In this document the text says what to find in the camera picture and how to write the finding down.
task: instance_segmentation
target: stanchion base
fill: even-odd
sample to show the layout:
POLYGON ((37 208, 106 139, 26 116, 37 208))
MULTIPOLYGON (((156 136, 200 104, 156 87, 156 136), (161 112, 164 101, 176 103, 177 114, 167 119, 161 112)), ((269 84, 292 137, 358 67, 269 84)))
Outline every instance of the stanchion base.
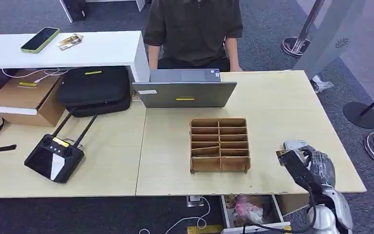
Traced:
POLYGON ((293 57, 297 57, 297 58, 300 58, 302 57, 303 53, 306 51, 307 47, 309 46, 310 44, 310 41, 308 39, 306 39, 304 41, 304 45, 302 46, 302 48, 300 49, 299 52, 297 53, 293 53, 292 52, 292 49, 293 47, 295 46, 295 43, 296 43, 296 40, 298 39, 298 37, 289 37, 289 38, 286 38, 284 39, 282 42, 281 42, 281 49, 287 53, 288 55, 291 55, 293 57))
POLYGON ((374 128, 374 110, 370 109, 363 116, 359 115, 367 107, 367 105, 360 102, 349 102, 343 107, 343 114, 354 125, 372 129, 374 128))

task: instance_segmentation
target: smartphone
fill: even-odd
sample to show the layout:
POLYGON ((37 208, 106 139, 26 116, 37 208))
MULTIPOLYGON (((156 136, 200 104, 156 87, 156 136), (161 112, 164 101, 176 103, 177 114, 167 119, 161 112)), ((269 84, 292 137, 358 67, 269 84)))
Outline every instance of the smartphone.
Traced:
POLYGON ((44 27, 21 48, 23 52, 39 53, 61 30, 59 28, 44 27))

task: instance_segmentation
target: person's arm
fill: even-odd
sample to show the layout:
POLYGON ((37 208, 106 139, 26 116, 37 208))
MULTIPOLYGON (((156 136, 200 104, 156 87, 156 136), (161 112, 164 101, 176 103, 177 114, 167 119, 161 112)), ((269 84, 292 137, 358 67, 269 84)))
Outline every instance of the person's arm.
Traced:
POLYGON ((148 45, 149 48, 149 67, 150 70, 155 70, 158 67, 158 55, 160 54, 161 46, 148 45))
POLYGON ((243 71, 239 65, 239 55, 237 54, 237 38, 226 38, 225 41, 228 59, 230 60, 230 71, 243 71))
POLYGON ((144 31, 144 43, 148 44, 149 66, 152 70, 157 69, 160 48, 166 35, 162 0, 153 0, 144 31))
POLYGON ((239 65, 239 55, 237 53, 237 38, 241 38, 243 34, 239 0, 233 0, 232 11, 232 17, 230 18, 226 34, 225 46, 230 60, 230 71, 237 72, 242 71, 239 65))

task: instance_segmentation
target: laptop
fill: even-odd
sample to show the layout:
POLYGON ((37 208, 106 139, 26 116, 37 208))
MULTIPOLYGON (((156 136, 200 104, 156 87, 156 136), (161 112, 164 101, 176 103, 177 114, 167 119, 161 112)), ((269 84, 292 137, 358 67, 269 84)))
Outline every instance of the laptop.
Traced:
POLYGON ((220 82, 219 69, 157 69, 150 82, 220 82))
POLYGON ((224 107, 236 82, 132 83, 145 107, 224 107))
POLYGON ((219 69, 158 69, 132 86, 145 107, 224 107, 236 84, 221 82, 219 69))

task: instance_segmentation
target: person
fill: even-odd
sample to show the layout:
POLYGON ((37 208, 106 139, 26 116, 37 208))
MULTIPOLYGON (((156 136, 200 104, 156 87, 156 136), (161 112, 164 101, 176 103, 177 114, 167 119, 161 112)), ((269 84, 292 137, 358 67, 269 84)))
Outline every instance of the person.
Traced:
POLYGON ((144 32, 150 69, 242 71, 242 33, 239 0, 153 0, 144 32))

